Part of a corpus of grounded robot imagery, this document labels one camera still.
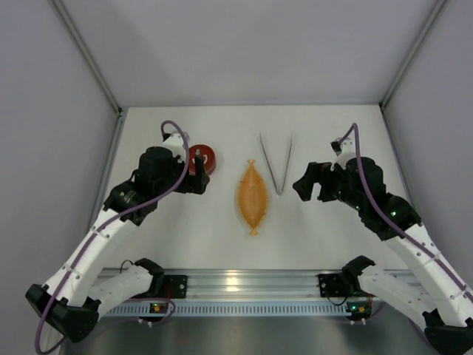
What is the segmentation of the red round lid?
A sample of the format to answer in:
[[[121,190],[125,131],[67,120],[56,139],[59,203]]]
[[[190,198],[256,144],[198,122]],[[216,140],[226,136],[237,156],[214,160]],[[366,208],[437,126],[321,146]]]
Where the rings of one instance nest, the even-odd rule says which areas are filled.
[[[211,175],[216,169],[217,160],[214,150],[205,144],[195,144],[189,149],[190,162],[189,162],[189,174],[195,175],[196,163],[195,158],[199,157],[203,160],[205,173]]]

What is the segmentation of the stainless steel tongs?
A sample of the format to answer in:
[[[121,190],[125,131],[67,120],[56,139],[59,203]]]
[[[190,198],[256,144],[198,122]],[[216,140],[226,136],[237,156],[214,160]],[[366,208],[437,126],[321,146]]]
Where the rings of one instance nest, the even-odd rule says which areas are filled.
[[[287,179],[293,151],[293,134],[290,134],[283,144],[282,149],[285,149],[283,155],[284,160],[281,160],[278,163],[267,145],[265,136],[261,132],[259,133],[258,139],[274,191],[277,196],[282,196],[287,187]]]

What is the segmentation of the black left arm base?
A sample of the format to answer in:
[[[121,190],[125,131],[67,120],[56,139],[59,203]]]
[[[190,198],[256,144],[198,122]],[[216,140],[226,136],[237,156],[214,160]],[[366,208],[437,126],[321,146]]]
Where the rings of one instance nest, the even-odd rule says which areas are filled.
[[[157,297],[166,299],[185,299],[188,288],[188,277],[182,274],[160,275],[154,277],[147,297]]]

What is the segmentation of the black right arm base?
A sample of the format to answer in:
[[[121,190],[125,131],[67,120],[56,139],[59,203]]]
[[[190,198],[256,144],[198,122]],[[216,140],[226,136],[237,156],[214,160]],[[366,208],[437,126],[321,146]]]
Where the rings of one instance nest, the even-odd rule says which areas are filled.
[[[344,273],[319,274],[319,289],[322,297],[365,297],[367,292],[361,289],[358,278]]]

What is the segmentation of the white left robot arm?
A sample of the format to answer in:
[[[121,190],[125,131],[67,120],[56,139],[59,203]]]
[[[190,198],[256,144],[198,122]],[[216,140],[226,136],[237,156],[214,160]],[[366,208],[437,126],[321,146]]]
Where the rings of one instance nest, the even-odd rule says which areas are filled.
[[[44,284],[33,284],[26,298],[48,324],[72,343],[84,340],[99,319],[133,297],[166,292],[164,269],[142,258],[119,275],[97,284],[114,250],[171,192],[201,195],[210,179],[203,157],[189,158],[163,146],[148,148],[131,177],[114,187],[97,220],[68,261]]]

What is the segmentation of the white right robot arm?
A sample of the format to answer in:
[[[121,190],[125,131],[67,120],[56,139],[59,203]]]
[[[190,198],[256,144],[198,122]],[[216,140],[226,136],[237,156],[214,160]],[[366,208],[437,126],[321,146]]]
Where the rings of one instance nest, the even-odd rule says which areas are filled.
[[[416,324],[439,354],[470,351],[472,290],[453,272],[412,206],[387,191],[382,168],[371,158],[351,158],[345,166],[312,162],[293,189],[309,201],[315,185],[320,186],[319,201],[338,200],[355,209],[363,225],[404,261],[425,291],[358,256],[336,275],[342,296],[375,295]]]

